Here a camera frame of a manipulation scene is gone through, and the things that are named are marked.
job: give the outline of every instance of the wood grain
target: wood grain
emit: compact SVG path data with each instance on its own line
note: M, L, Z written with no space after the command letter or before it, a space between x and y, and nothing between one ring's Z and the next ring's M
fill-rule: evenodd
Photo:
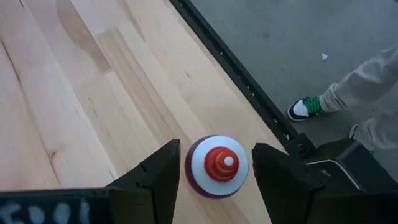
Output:
M0 1L0 39L0 190L106 185L173 138L283 151L168 1ZM181 173L174 217L270 223L252 170L224 200Z

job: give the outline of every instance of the pant leg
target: pant leg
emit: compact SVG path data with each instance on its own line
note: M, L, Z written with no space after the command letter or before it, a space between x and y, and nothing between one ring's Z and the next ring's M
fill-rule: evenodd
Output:
M324 111L334 112L378 100L398 81L398 46L381 52L320 96Z
M366 149L398 149L398 110L358 124L354 139Z

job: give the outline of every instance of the red and white cone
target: red and white cone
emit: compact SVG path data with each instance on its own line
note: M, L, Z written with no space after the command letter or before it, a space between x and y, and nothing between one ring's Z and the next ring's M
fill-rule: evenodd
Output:
M185 175L202 196L221 199L235 194L248 176L248 159L242 145L227 136L199 139L185 158Z

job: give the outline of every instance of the small white debris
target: small white debris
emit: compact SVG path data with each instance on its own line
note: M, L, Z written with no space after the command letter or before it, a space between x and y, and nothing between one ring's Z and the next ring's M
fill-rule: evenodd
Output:
M322 60L326 61L327 59L328 59L328 55L327 55L327 54L324 54L324 53L322 53Z

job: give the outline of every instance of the person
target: person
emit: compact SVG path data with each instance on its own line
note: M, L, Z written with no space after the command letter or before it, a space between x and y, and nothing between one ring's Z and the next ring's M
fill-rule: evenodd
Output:
M297 100L287 110L292 121L348 109L378 100L398 81L398 46L381 52L333 83L324 94ZM398 149L398 110L355 124L349 138L368 150Z

